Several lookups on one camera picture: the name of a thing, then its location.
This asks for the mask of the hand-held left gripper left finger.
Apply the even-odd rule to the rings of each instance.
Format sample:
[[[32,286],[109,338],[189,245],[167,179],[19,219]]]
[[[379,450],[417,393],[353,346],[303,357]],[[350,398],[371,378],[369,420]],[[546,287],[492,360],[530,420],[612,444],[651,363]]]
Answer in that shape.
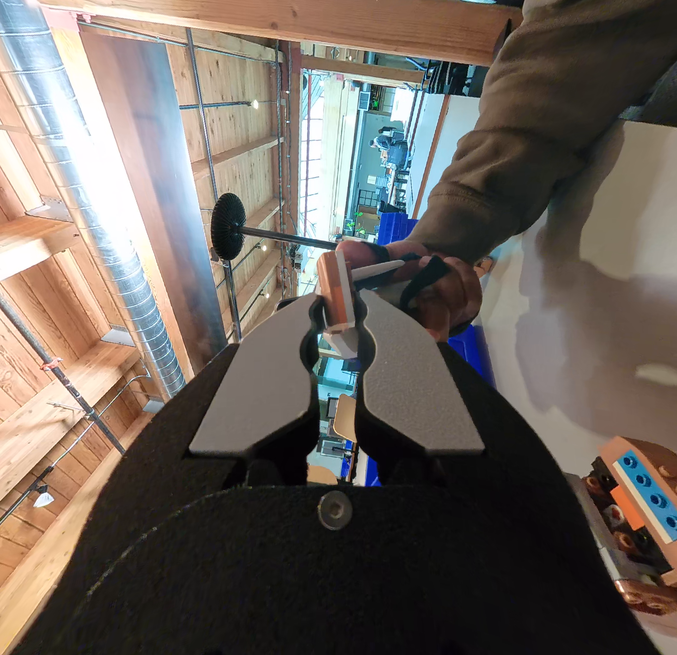
[[[320,297],[293,299],[255,327],[232,361],[189,444],[195,458],[270,463],[283,484],[307,483],[319,439]]]

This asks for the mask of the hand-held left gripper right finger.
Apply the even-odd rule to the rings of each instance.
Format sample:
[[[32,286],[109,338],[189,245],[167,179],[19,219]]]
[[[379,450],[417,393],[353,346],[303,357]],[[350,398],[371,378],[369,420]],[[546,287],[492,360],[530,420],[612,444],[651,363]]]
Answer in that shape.
[[[387,484],[424,479],[439,459],[482,456],[485,443],[441,347],[412,317],[362,290],[358,324],[361,361],[355,430],[358,444]]]

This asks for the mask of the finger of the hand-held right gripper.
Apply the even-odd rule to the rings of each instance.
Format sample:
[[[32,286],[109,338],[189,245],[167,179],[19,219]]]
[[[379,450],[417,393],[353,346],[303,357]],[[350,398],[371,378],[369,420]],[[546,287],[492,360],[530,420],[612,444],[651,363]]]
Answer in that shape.
[[[343,253],[344,260],[350,264],[353,270],[392,261],[386,246],[355,239],[340,242],[336,251]]]
[[[397,279],[398,272],[415,260],[394,260],[382,263],[374,263],[355,269],[355,292],[362,290],[379,290],[399,287],[402,291],[409,279]]]

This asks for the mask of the brown brick assembly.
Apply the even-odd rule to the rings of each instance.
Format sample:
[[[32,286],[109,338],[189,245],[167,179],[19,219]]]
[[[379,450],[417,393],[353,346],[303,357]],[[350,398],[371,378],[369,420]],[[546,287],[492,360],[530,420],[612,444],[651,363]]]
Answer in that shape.
[[[327,251],[317,261],[316,293],[322,298],[322,337],[345,360],[358,357],[359,335],[353,305],[351,270],[342,251]]]

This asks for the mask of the blue plastic bin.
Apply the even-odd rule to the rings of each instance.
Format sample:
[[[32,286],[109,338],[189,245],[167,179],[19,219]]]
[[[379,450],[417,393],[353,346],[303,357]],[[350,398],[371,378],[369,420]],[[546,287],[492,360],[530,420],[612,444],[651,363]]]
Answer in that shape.
[[[493,388],[495,377],[489,352],[481,326],[468,325],[461,333],[453,335],[447,341],[449,346],[456,351],[478,374]]]

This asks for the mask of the person's right forearm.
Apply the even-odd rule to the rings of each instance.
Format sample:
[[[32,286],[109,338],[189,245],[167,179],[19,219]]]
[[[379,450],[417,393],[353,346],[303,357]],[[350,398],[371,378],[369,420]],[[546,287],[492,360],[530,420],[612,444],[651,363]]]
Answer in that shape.
[[[408,241],[473,263],[525,232],[675,61],[676,0],[524,0]]]

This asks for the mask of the stack of blue bins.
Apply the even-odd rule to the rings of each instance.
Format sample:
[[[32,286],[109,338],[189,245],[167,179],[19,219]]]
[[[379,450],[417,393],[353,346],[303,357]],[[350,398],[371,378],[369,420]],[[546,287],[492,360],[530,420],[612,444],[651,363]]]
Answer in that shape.
[[[410,235],[417,224],[417,219],[409,218],[403,212],[382,213],[378,225],[377,244],[402,241]]]

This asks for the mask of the black pole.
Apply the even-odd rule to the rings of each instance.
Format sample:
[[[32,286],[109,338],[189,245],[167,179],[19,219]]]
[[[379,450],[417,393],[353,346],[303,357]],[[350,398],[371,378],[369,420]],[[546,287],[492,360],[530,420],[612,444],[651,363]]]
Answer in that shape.
[[[274,230],[250,228],[247,226],[235,227],[235,234],[240,236],[258,236],[261,238],[269,238],[274,241],[279,241],[282,243],[298,244],[299,246],[312,247],[322,249],[324,251],[334,251],[338,246],[337,242],[326,241],[316,238],[306,238],[304,236],[289,235],[283,232],[276,232]]]

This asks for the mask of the black ceiling lamp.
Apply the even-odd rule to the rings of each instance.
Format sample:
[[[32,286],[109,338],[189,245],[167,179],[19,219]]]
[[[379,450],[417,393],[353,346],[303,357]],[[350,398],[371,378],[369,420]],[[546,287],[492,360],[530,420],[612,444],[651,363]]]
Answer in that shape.
[[[241,199],[234,193],[222,194],[211,215],[211,243],[222,261],[232,261],[242,250],[247,215]]]

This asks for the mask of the wooden post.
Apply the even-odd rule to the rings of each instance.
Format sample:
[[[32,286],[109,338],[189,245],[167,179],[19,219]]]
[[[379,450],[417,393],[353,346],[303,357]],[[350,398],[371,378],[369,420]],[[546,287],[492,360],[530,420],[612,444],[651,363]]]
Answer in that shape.
[[[459,0],[38,0],[94,16],[489,66],[514,7]]]

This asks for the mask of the silver ceiling duct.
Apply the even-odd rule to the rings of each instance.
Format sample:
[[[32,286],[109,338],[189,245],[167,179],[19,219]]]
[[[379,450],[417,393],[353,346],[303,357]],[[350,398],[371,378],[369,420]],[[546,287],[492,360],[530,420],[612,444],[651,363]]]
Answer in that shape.
[[[182,368],[124,224],[118,178],[92,138],[38,0],[1,0],[1,79],[168,402],[185,385]]]

